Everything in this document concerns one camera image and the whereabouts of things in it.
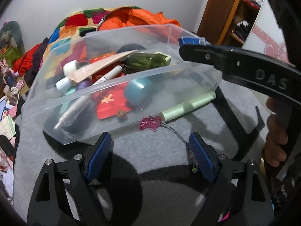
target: gray fabric surface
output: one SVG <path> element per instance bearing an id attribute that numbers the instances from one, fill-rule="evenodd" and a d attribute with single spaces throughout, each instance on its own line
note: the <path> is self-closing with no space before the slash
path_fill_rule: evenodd
<path id="1" fill-rule="evenodd" d="M 251 133 L 258 124 L 255 106 L 258 107 L 264 123 L 266 122 L 269 113 L 250 90 L 225 81 L 221 82 L 220 88 L 246 133 Z M 35 118 L 37 116 L 32 118 L 30 123 L 22 122 L 20 116 L 17 119 L 21 137 L 15 160 L 14 207 L 24 220 L 27 218 L 35 181 L 45 160 L 52 158 L 56 162 L 64 161 L 85 147 L 72 144 L 64 147 L 50 145 L 49 139 L 45 138 L 42 127 L 36 124 Z M 213 146 L 216 152 L 223 153 L 229 158 L 233 158 L 238 151 L 237 141 L 213 103 L 171 121 L 169 125 L 185 140 L 188 140 L 191 132 L 199 132 L 204 141 Z M 164 127 L 159 127 L 156 132 L 140 131 L 138 124 L 135 124 L 110 133 L 114 140 L 111 176 L 115 179 L 115 183 L 110 183 L 107 188 L 110 190 L 114 186 L 121 186 L 125 181 L 130 181 L 129 188 L 125 191 L 130 191 L 126 199 L 131 200 L 131 193 L 133 195 L 139 193 L 135 191 L 138 179 L 137 188 L 141 189 L 142 193 L 142 203 L 141 205 L 137 203 L 138 214 L 133 215 L 132 219 L 129 219 L 130 223 L 124 225 L 190 225 L 204 202 L 208 182 L 199 179 L 201 177 L 199 173 L 189 177 L 185 144 Z M 264 127 L 243 161 L 249 158 L 260 161 L 266 134 L 267 128 Z M 189 185 L 194 180 L 197 181 L 198 188 L 204 191 Z M 112 201 L 116 198 L 113 198 L 112 194 L 109 195 L 108 190 L 102 188 L 100 182 L 93 181 L 91 187 L 97 194 L 107 218 L 111 220 L 112 225 L 117 225 L 118 212 L 122 209 L 116 207 L 123 205 L 116 203 L 114 205 Z M 126 196 L 125 194 L 126 192 L 120 192 L 121 197 Z M 72 212 L 76 214 L 74 203 L 70 204 Z"/>

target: wooden door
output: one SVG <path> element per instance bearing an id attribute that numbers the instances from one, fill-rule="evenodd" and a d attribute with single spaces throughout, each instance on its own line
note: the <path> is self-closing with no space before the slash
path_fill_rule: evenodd
<path id="1" fill-rule="evenodd" d="M 225 27 L 235 0 L 208 0 L 198 36 L 215 44 Z"/>

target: white wall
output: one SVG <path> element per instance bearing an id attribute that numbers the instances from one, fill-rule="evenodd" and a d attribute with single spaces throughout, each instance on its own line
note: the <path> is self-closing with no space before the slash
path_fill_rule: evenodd
<path id="1" fill-rule="evenodd" d="M 204 12 L 203 3 L 204 0 L 12 0 L 0 18 L 0 25 L 16 20 L 25 50 L 29 50 L 49 37 L 61 20 L 80 10 L 134 5 L 153 13 L 163 11 L 167 18 L 175 18 L 183 28 L 195 31 Z"/>

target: human hand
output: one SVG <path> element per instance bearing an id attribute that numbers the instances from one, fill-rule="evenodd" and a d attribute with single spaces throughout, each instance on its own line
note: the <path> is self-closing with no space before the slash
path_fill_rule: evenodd
<path id="1" fill-rule="evenodd" d="M 268 98 L 266 102 L 267 107 L 275 110 L 275 101 Z M 285 161 L 286 153 L 281 148 L 281 145 L 287 144 L 288 137 L 285 130 L 277 123 L 276 115 L 270 115 L 267 119 L 268 134 L 265 140 L 263 152 L 265 160 L 273 167 L 279 166 L 280 161 Z"/>

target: gray blanket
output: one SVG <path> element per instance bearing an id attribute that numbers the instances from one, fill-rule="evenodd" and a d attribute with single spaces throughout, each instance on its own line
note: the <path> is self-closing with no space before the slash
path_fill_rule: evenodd
<path id="1" fill-rule="evenodd" d="M 185 140 L 197 131 L 218 153 L 260 162 L 267 134 L 268 112 L 247 88 L 222 81 L 216 99 L 169 125 Z M 63 146 L 43 134 L 42 127 L 18 116 L 20 141 L 15 160 L 14 207 L 26 220 L 30 197 L 46 159 L 65 161 L 83 153 L 87 143 Z M 110 132 L 113 153 L 110 179 L 100 175 L 90 186 L 115 225 L 190 225 L 200 210 L 210 183 L 192 173 L 185 144 L 169 129 L 140 131 L 138 124 Z M 66 190 L 74 217 L 76 206 Z"/>

